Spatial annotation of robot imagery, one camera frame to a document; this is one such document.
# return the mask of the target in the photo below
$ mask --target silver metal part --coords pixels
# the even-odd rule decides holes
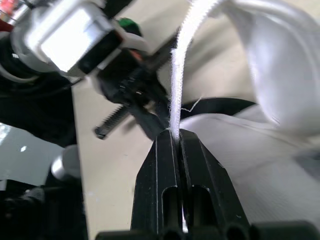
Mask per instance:
[[[41,44],[42,52],[63,72],[68,72],[113,26],[92,3],[78,6]]]
[[[97,9],[104,5],[105,0],[59,0],[41,18],[37,26],[29,29],[25,36],[27,47],[43,62],[48,62],[49,58],[43,52],[43,43],[58,30],[64,23],[83,5],[91,3]]]
[[[81,179],[80,159],[77,145],[68,146],[51,165],[52,175],[62,181]]]
[[[56,71],[57,67],[39,60],[35,54],[27,48],[25,44],[25,35],[28,29],[41,21],[41,15],[44,11],[45,7],[40,7],[39,9],[34,9],[32,12],[28,12],[23,19],[16,24],[11,33],[12,48],[19,56],[21,62],[40,73]]]
[[[0,32],[0,39],[6,37],[8,35],[9,35],[8,32],[1,31]],[[11,73],[9,73],[7,70],[5,70],[1,64],[0,64],[0,75],[3,76],[4,78],[6,78],[10,81],[16,82],[16,83],[29,83],[29,82],[33,82],[34,80],[36,80],[38,78],[37,76],[31,77],[31,78],[16,77],[16,76],[12,75]]]

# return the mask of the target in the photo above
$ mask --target black plastic part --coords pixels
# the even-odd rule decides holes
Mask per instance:
[[[137,104],[132,105],[129,108],[129,112],[134,116],[136,122],[151,140],[155,140],[156,137],[167,128],[158,116],[148,112],[144,107]]]
[[[182,231],[182,206],[188,232]],[[131,231],[97,240],[319,240],[306,222],[250,226],[227,171],[193,132],[154,141],[137,175]]]
[[[319,240],[318,230],[306,221],[256,223],[250,240]]]
[[[1,66],[13,76],[21,79],[28,79],[41,74],[40,72],[29,68],[22,61],[20,61],[19,56],[12,48],[10,34],[1,38],[0,53]]]
[[[116,30],[110,31],[79,60],[77,63],[78,68],[85,74],[89,74],[122,42],[123,38]]]
[[[142,230],[158,234],[164,230],[168,220],[168,199],[164,193],[170,188],[178,188],[179,171],[174,140],[168,130],[163,131],[154,141],[149,154],[137,174],[132,209],[132,230]],[[175,202],[174,224],[182,226],[182,205],[179,195]]]
[[[119,107],[115,112],[113,112],[109,117],[100,125],[94,129],[95,135],[99,139],[105,139],[108,134],[124,120],[129,114],[128,108],[126,106]]]
[[[108,0],[103,12],[108,18],[114,18],[122,9],[128,6],[133,0]]]
[[[139,89],[137,79],[143,74],[140,63],[130,50],[124,49],[97,75],[104,96],[112,103],[124,104]]]
[[[157,240],[157,235],[152,233],[131,230],[131,231],[118,231],[118,232],[100,232],[96,240]]]
[[[202,144],[197,135],[187,130],[180,130],[181,164],[180,170],[185,173],[182,182],[186,183],[183,205],[188,226],[193,226],[199,212],[199,197],[195,193],[196,188],[207,191],[202,197],[204,209],[213,210],[212,223],[219,229],[225,229],[230,225],[237,225],[248,231],[249,222],[238,199],[237,193],[225,168]]]

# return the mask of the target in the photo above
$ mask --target black cable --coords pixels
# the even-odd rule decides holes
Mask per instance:
[[[31,2],[29,2],[28,0],[23,0],[23,1],[24,1],[24,4],[25,4],[28,8],[30,8],[31,10],[36,8],[35,5],[33,5],[33,4],[32,4]]]
[[[71,82],[57,90],[54,90],[52,92],[47,92],[47,93],[42,93],[42,94],[38,94],[38,95],[30,95],[30,96],[21,96],[21,95],[10,95],[10,96],[0,96],[0,100],[12,100],[12,99],[25,99],[25,100],[35,100],[35,99],[42,99],[42,98],[48,98],[54,95],[57,95],[65,90],[68,90],[70,88],[72,88],[74,85],[80,83],[82,80],[84,80],[83,77],[77,79],[74,82]]]

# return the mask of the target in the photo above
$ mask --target white fabric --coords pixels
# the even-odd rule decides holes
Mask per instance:
[[[226,168],[251,223],[307,220],[320,229],[320,147],[275,131],[259,108],[196,115],[180,127]]]

